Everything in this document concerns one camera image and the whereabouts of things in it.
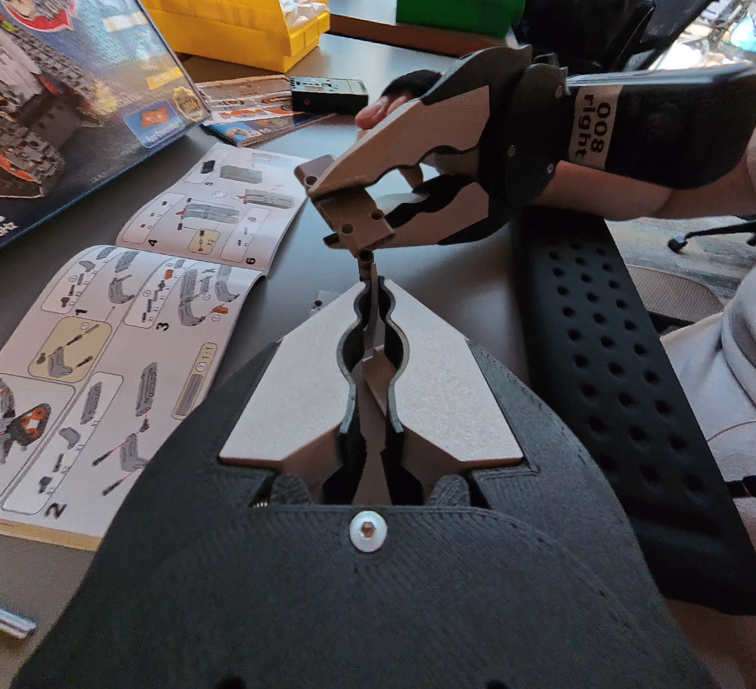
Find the short grey toy panel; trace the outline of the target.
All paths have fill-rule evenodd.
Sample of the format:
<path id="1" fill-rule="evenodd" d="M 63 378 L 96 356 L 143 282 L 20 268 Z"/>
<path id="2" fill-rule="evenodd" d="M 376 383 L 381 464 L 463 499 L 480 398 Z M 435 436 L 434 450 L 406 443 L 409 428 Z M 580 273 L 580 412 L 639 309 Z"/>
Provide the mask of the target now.
<path id="1" fill-rule="evenodd" d="M 317 180 L 334 162 L 335 157 L 328 154 L 301 163 L 294 169 L 308 199 L 335 234 L 329 245 L 347 249 L 357 257 L 365 249 L 377 249 L 393 240 L 395 231 L 364 187 L 320 196 L 313 194 Z"/>

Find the grey desk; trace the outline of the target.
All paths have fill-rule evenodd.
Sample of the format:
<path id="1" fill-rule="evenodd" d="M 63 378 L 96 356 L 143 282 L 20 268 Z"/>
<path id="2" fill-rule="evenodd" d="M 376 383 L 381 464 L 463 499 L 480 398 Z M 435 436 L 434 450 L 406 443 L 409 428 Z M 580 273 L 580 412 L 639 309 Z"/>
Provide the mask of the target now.
<path id="1" fill-rule="evenodd" d="M 305 76 L 363 79 L 372 98 L 396 76 L 419 69 L 444 70 L 452 60 L 437 54 L 326 33 L 300 62 Z M 215 142 L 195 128 L 146 162 L 102 187 L 2 249 L 2 344 L 74 254 L 114 242 L 127 219 L 173 184 Z M 323 244 L 327 229 L 311 206 L 303 208 L 282 242 L 271 273 L 245 302 L 213 382 L 215 392 L 264 346 L 298 326 L 320 290 L 343 291 L 358 278 L 345 251 Z M 392 278 L 450 324 L 516 367 L 508 349 L 509 239 L 505 231 L 475 243 L 382 250 L 380 272 Z M 75 592 L 92 552 L 2 536 L 2 604 L 37 621 L 24 641 L 2 635 L 2 687 L 33 652 Z"/>

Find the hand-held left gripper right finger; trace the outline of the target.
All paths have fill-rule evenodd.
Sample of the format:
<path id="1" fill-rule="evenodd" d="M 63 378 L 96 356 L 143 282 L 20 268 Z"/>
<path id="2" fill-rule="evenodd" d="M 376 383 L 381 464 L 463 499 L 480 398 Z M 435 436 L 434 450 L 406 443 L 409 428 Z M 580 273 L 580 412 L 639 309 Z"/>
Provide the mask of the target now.
<path id="1" fill-rule="evenodd" d="M 385 415 L 392 503 L 423 503 L 440 478 L 524 459 L 469 340 L 392 280 L 380 278 L 383 351 L 366 383 Z"/>

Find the person's torso in light shirt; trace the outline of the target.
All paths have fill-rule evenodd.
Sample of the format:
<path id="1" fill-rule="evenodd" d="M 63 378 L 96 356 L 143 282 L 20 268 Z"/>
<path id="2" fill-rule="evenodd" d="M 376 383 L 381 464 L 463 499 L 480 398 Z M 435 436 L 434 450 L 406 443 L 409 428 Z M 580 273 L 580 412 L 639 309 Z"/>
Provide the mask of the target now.
<path id="1" fill-rule="evenodd" d="M 755 543 L 755 272 L 723 312 L 662 338 Z M 755 618 L 669 601 L 718 687 L 755 687 Z"/>

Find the thin blue-grey toy beam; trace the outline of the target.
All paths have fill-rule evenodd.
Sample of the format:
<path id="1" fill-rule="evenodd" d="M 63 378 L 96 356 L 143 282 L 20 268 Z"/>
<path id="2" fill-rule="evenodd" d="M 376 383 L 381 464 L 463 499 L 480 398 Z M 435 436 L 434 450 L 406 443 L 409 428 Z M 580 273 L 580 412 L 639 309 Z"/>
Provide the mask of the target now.
<path id="1" fill-rule="evenodd" d="M 1 607 L 0 622 L 2 635 L 19 641 L 31 638 L 39 627 L 39 621 L 21 616 L 4 607 Z"/>

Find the person's right hand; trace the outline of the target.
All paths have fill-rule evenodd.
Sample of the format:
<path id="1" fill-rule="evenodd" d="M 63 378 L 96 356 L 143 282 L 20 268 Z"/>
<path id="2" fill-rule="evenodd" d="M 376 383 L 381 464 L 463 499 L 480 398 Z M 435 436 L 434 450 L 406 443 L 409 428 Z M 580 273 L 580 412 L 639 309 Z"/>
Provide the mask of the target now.
<path id="1" fill-rule="evenodd" d="M 412 100 L 414 100 L 414 96 L 407 92 L 400 95 L 383 95 L 378 100 L 361 109 L 355 115 L 354 123 L 360 130 L 370 130 L 396 109 Z"/>

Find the grey toy beam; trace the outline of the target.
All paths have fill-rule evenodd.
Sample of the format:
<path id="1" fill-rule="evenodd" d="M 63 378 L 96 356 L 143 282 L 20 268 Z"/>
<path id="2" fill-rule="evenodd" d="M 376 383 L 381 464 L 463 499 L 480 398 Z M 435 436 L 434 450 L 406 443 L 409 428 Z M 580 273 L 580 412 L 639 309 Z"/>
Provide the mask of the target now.
<path id="1" fill-rule="evenodd" d="M 376 276 L 371 282 L 365 282 L 369 290 L 367 320 L 364 321 L 364 354 L 363 362 L 371 360 L 375 354 L 383 350 L 385 325 L 380 316 L 380 278 L 376 268 Z"/>

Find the black perforated pad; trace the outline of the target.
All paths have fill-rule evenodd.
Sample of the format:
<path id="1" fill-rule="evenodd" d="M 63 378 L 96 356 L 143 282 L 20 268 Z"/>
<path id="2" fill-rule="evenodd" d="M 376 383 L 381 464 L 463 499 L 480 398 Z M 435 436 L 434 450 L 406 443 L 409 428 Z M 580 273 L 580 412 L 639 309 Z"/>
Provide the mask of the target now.
<path id="1" fill-rule="evenodd" d="M 666 598 L 755 613 L 755 556 L 730 490 L 603 219 L 513 223 L 532 389 L 609 481 Z"/>

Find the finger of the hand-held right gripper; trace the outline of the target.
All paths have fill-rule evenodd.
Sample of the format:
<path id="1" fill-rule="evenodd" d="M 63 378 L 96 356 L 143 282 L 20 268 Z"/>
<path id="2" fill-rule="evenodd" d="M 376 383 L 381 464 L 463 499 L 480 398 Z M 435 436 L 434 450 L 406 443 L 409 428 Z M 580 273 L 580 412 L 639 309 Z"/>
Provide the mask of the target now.
<path id="1" fill-rule="evenodd" d="M 379 245 L 436 245 L 488 216 L 489 196 L 473 180 L 431 180 L 378 199 L 392 229 Z"/>
<path id="2" fill-rule="evenodd" d="M 424 104 L 412 100 L 367 131 L 335 160 L 308 189 L 310 198 L 367 187 L 387 172 L 417 165 L 442 147 L 457 152 L 473 149 L 489 117 L 489 88 Z"/>

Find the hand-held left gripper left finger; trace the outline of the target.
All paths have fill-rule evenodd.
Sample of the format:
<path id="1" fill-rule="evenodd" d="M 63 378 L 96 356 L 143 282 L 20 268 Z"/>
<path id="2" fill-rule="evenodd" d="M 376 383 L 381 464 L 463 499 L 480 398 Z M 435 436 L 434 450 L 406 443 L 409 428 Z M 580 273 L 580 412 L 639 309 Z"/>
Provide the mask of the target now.
<path id="1" fill-rule="evenodd" d="M 359 281 L 282 338 L 220 460 L 295 474 L 315 500 L 351 503 L 364 470 L 352 375 L 363 355 Z"/>

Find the small colourful leaflet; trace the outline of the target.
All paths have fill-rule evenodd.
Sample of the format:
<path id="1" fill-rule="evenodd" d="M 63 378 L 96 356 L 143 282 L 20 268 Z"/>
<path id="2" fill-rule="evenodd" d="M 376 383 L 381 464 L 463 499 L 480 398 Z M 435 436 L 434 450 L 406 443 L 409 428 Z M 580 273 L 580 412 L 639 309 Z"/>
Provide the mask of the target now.
<path id="1" fill-rule="evenodd" d="M 258 145 L 331 117 L 294 111 L 284 74 L 200 82 L 195 89 L 210 111 L 202 127 L 238 147 Z"/>

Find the black battery box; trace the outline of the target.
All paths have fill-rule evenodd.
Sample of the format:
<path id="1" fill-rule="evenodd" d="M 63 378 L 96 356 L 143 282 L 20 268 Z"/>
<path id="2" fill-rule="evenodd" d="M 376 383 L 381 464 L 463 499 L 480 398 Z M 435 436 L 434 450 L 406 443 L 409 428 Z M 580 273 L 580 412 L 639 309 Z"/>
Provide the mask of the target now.
<path id="1" fill-rule="evenodd" d="M 299 113 L 354 116 L 369 103 L 359 79 L 291 76 L 289 84 L 293 111 Z"/>

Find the blue toy robot box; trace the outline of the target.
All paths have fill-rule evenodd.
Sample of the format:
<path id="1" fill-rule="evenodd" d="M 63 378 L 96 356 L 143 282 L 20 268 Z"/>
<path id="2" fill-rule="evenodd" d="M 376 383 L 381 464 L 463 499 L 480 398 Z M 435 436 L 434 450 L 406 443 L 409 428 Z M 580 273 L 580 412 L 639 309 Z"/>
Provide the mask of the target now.
<path id="1" fill-rule="evenodd" d="M 1 245 L 208 116 L 139 0 L 1 0 Z"/>

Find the white instruction booklet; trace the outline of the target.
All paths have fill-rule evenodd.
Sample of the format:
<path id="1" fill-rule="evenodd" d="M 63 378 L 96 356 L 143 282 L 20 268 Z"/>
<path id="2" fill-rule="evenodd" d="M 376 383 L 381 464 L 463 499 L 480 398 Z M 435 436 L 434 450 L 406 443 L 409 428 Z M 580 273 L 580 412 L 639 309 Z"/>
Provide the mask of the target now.
<path id="1" fill-rule="evenodd" d="M 204 400 L 306 199 L 304 158 L 217 143 L 115 244 L 52 278 L 2 348 L 2 535 L 95 550 Z"/>

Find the yellow storage bin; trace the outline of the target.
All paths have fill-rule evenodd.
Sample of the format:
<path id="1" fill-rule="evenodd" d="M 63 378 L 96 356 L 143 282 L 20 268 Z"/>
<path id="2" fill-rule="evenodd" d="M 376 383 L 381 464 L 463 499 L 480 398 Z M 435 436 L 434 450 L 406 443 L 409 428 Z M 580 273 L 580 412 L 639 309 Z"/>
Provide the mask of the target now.
<path id="1" fill-rule="evenodd" d="M 278 0 L 141 0 L 179 53 L 288 72 L 330 29 L 330 11 L 287 28 Z"/>

